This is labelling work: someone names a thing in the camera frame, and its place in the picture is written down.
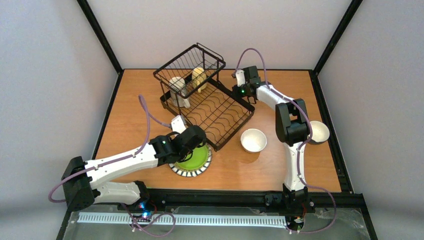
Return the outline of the tall patterned ceramic cup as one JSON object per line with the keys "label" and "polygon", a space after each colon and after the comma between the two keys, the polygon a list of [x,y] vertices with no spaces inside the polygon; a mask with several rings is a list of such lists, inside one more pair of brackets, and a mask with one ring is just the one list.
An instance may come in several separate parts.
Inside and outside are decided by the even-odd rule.
{"label": "tall patterned ceramic cup", "polygon": [[175,107],[190,108],[189,98],[184,98],[187,95],[186,83],[183,77],[175,76],[169,80],[170,95],[172,103]]}

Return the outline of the black wire dish rack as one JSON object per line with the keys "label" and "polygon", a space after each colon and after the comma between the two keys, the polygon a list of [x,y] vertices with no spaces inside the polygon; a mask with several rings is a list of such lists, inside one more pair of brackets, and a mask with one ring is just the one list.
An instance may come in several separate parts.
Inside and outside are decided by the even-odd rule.
{"label": "black wire dish rack", "polygon": [[[160,82],[164,109],[173,115],[182,115],[188,126],[197,125],[205,131],[208,144],[219,151],[251,119],[255,108],[246,100],[236,99],[232,91],[220,80],[220,71],[226,66],[224,58],[210,48],[196,43],[173,57],[153,72]],[[197,92],[192,86],[194,68],[203,68],[207,75],[207,87]],[[190,108],[175,107],[169,81],[173,77],[184,78]]]}

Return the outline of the white bowl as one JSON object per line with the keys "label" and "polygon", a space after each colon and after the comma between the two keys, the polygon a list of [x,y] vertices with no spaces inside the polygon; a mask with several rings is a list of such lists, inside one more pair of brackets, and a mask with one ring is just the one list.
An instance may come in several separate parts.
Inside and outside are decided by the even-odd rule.
{"label": "white bowl", "polygon": [[268,140],[261,130],[249,128],[241,134],[240,143],[246,152],[259,153],[267,146]]}
{"label": "white bowl", "polygon": [[313,120],[310,122],[312,128],[312,138],[309,141],[309,144],[319,145],[326,142],[330,137],[330,130],[321,121]]}

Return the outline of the yellow ceramic mug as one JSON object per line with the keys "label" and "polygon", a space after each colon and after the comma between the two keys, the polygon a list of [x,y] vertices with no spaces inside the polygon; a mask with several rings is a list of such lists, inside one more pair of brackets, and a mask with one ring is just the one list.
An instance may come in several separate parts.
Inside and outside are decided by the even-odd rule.
{"label": "yellow ceramic mug", "polygon": [[203,83],[203,85],[197,89],[197,92],[200,94],[202,90],[204,90],[207,87],[207,81],[206,81],[207,75],[205,70],[202,67],[194,68],[192,70],[191,78],[192,78],[192,86],[194,89]]}

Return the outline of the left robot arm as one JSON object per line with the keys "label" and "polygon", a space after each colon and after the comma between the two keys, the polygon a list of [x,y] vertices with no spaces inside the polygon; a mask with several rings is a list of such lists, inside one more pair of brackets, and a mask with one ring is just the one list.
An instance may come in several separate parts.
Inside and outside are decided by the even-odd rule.
{"label": "left robot arm", "polygon": [[141,181],[118,183],[113,180],[144,169],[174,165],[192,159],[194,150],[207,142],[206,133],[197,125],[181,133],[173,131],[151,139],[139,147],[115,156],[84,161],[72,158],[63,175],[63,191],[68,211],[76,212],[93,204],[132,205],[149,199]]}

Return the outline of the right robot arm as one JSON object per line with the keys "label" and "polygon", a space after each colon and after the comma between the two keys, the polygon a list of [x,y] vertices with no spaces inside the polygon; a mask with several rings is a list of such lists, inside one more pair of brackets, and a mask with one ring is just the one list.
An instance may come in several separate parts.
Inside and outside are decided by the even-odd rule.
{"label": "right robot arm", "polygon": [[287,209],[299,208],[308,198],[304,155],[306,143],[312,136],[305,101],[288,97],[269,82],[261,80],[256,66],[238,69],[232,77],[236,79],[236,85],[232,87],[236,98],[253,98],[275,111],[275,133],[286,154],[280,203]]}

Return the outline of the green plate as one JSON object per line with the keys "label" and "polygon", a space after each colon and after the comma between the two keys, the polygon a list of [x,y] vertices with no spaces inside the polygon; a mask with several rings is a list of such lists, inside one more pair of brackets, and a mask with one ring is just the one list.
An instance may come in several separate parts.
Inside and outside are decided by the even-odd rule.
{"label": "green plate", "polygon": [[174,166],[183,171],[196,171],[203,167],[209,158],[210,148],[205,144],[202,147],[195,148],[193,152],[187,156],[186,161],[177,162]]}

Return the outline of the striped plate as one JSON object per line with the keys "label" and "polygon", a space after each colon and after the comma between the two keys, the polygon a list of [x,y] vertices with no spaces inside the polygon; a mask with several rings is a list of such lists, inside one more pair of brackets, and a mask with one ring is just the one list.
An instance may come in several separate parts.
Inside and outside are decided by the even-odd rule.
{"label": "striped plate", "polygon": [[210,149],[210,157],[209,157],[209,160],[205,163],[205,165],[204,166],[202,166],[200,169],[198,169],[198,170],[194,170],[194,171],[185,171],[185,170],[181,170],[181,169],[178,169],[176,166],[175,166],[175,163],[169,163],[168,165],[169,165],[169,167],[170,167],[170,169],[175,173],[175,174],[177,174],[177,175],[179,175],[179,176],[181,176],[181,177],[186,177],[186,178],[192,178],[192,177],[197,177],[197,176],[199,176],[199,175],[201,175],[202,173],[204,173],[207,169],[208,169],[208,167],[211,165],[211,162],[212,162],[212,150],[211,150],[211,147],[209,146],[209,149]]}

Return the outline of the black enclosure frame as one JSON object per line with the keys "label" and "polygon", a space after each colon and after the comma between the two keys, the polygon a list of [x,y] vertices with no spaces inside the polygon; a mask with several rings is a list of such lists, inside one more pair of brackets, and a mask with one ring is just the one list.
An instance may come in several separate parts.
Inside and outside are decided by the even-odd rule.
{"label": "black enclosure frame", "polygon": [[[113,103],[115,101],[118,88],[121,83],[121,79],[124,75],[125,70],[121,68],[112,50],[112,47],[110,46],[88,1],[77,0],[77,3],[79,4],[82,12],[87,18],[89,24],[91,25],[104,51],[109,57],[109,60],[111,61],[115,71],[118,73],[118,79],[116,81],[116,84],[112,93],[112,97],[106,111],[106,116],[104,118],[103,125],[101,127],[99,137],[97,139],[96,147],[94,149],[93,157],[95,157],[97,155],[97,151],[99,149],[99,146],[100,146],[100,143],[101,143],[108,119],[109,119],[109,115],[112,111]],[[342,157],[338,139],[335,136],[334,126],[333,126],[331,117],[329,115],[327,104],[324,99],[324,95],[323,95],[321,85],[318,79],[318,75],[321,69],[324,67],[324,64],[326,63],[327,59],[329,58],[334,47],[336,46],[337,42],[341,38],[346,27],[349,25],[351,19],[353,18],[354,14],[358,10],[361,3],[362,3],[362,0],[351,1],[340,23],[338,24],[333,36],[331,37],[329,43],[327,44],[323,54],[319,58],[315,68],[306,69],[305,71],[309,72],[311,85],[314,90],[314,94],[317,100],[317,105],[320,111],[321,118],[324,124],[327,124],[327,127],[329,127],[329,131],[330,131],[329,148],[330,148],[330,152],[331,152],[334,165],[337,171],[338,181],[342,190],[342,192],[340,193],[331,193],[331,195],[327,193],[329,195],[329,198],[334,200],[332,202],[335,202],[334,204],[332,204],[333,208],[336,208],[336,210],[334,211],[337,212],[337,208],[350,208],[350,207],[361,209],[362,216],[365,223],[365,228],[368,235],[370,236],[370,239],[377,240],[378,238],[377,238],[373,223],[371,221],[371,217],[369,215],[369,211],[366,206],[365,199],[362,194],[359,194],[359,193],[357,194],[357,193],[354,193],[353,191],[349,174],[347,173],[347,168],[346,168],[344,159]],[[60,186],[63,186],[63,183],[64,182],[61,179],[59,186],[54,187],[50,191],[50,193],[48,194],[49,201],[55,202],[55,203],[65,202],[65,200],[53,200],[52,198],[53,192],[57,190],[57,188],[59,188]],[[309,190],[320,189],[320,187],[318,186],[308,186],[307,188]],[[166,190],[166,189],[159,189],[159,188],[158,189],[154,188],[152,191],[153,192],[151,193],[153,195],[150,194],[149,198],[146,200],[155,200],[155,201],[163,200],[164,202],[161,203],[161,205],[158,201],[156,201],[157,204],[161,207],[166,207],[169,204],[171,204],[175,206],[187,205],[192,207],[203,206],[203,207],[264,208],[266,210],[283,213],[285,216],[288,216],[289,219],[294,217],[295,210],[300,209],[300,207],[288,209],[280,203],[283,191],[182,190],[181,192],[178,192],[178,190],[171,190],[171,189]],[[318,192],[308,193],[307,200],[304,203],[313,202],[315,205],[311,205],[310,206],[311,209],[328,206],[330,203],[327,202],[324,194],[325,193],[318,193]]]}

